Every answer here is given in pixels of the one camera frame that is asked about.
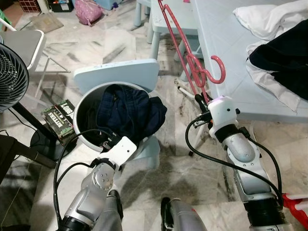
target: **chair backrest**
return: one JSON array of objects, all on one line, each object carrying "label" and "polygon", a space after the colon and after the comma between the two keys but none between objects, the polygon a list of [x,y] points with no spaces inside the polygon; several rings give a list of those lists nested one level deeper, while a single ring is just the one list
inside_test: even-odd
[{"label": "chair backrest", "polygon": [[132,60],[77,69],[74,81],[83,94],[100,84],[114,81],[133,83],[151,92],[156,86],[158,71],[156,59]]}]

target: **red object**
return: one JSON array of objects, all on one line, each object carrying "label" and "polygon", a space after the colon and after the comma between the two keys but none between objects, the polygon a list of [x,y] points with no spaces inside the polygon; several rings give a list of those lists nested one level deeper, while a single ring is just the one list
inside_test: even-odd
[{"label": "red object", "polygon": [[37,0],[19,0],[19,4],[24,12],[40,12]]},{"label": "red object", "polygon": [[283,206],[288,208],[291,214],[308,230],[308,217],[303,210],[297,210],[295,205],[301,203],[304,199],[290,199],[288,194],[283,194]]},{"label": "red object", "polygon": [[225,77],[226,77],[225,65],[223,64],[222,60],[220,58],[218,58],[217,56],[215,56],[215,55],[211,56],[211,59],[215,60],[218,63],[218,65],[220,67],[220,71],[221,71],[220,79],[218,79],[218,80],[214,79],[212,77],[211,73],[208,70],[204,69],[202,67],[201,63],[199,62],[199,60],[192,54],[192,50],[191,50],[191,48],[189,46],[187,38],[184,35],[181,27],[179,26],[175,16],[173,15],[171,9],[169,8],[169,6],[167,4],[163,5],[162,4],[162,0],[158,0],[158,4],[160,6],[160,9],[162,10],[164,19],[166,21],[168,30],[169,30],[171,38],[172,38],[172,41],[173,41],[173,43],[174,43],[174,45],[176,47],[176,50],[177,50],[177,53],[179,55],[181,64],[182,64],[182,66],[184,68],[184,72],[185,72],[185,74],[187,76],[187,79],[188,79],[189,84],[190,84],[190,86],[191,86],[191,88],[193,90],[194,95],[197,94],[197,91],[196,91],[196,89],[195,89],[195,87],[193,85],[193,81],[192,81],[190,75],[188,74],[188,71],[187,71],[187,68],[186,68],[186,65],[185,65],[185,61],[184,61],[184,59],[181,56],[181,53],[179,51],[179,48],[178,48],[178,45],[177,45],[177,41],[176,41],[175,36],[174,36],[174,34],[172,32],[172,29],[171,29],[171,26],[170,26],[170,23],[169,23],[169,20],[167,18],[165,10],[168,11],[169,15],[171,16],[174,24],[176,25],[176,27],[177,27],[177,29],[179,31],[179,34],[181,36],[182,41],[184,42],[185,49],[186,49],[186,52],[187,52],[187,55],[186,55],[185,58],[186,58],[186,61],[187,61],[188,65],[189,65],[189,68],[190,68],[190,70],[192,72],[192,77],[193,77],[193,79],[194,79],[194,81],[196,83],[196,86],[201,89],[201,91],[202,91],[202,93],[204,95],[204,98],[205,98],[205,102],[208,103],[210,100],[207,97],[207,94],[205,92],[205,83],[206,83],[206,78],[205,77],[207,77],[213,83],[217,83],[217,84],[222,83],[225,80]]}]

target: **fan base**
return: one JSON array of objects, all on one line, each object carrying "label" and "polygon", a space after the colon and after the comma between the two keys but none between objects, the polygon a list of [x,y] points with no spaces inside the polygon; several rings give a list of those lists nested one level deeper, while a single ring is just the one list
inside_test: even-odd
[{"label": "fan base", "polygon": [[[64,156],[69,154],[73,150],[73,148],[75,148],[75,146],[76,142],[69,145],[65,151]],[[37,130],[33,134],[30,142],[30,147],[32,150],[38,151],[40,154],[46,156],[51,160],[58,160],[64,148],[58,140],[56,141],[56,143],[50,141],[50,139],[44,136],[43,133],[41,133],[39,130]]]}]

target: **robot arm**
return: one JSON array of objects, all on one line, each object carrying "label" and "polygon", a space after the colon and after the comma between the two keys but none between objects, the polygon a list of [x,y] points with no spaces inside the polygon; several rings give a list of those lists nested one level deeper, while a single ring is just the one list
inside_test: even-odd
[{"label": "robot arm", "polygon": [[115,171],[136,151],[136,145],[123,137],[81,183],[81,190],[66,211],[58,231],[90,231],[102,213]]},{"label": "robot arm", "polygon": [[[269,179],[260,163],[258,147],[237,128],[236,114],[239,111],[234,107],[232,99],[223,96],[214,99],[208,109],[212,117],[209,134],[217,138],[227,151],[227,161]],[[266,182],[236,169],[234,180],[248,213],[251,231],[293,231]]]}]

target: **white cloth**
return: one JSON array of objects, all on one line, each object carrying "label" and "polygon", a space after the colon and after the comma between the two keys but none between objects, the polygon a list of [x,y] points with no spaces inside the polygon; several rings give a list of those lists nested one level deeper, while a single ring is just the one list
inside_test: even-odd
[{"label": "white cloth", "polygon": [[308,0],[236,8],[239,22],[260,39],[271,41],[308,18]]},{"label": "white cloth", "polygon": [[[308,18],[308,0],[298,0],[276,5],[255,5],[236,8],[233,13],[239,22],[255,36],[263,39],[247,47],[248,56],[262,44],[266,44]],[[252,80],[272,92],[276,98],[296,111],[300,97],[274,79],[270,71],[262,70],[246,62]]]}]

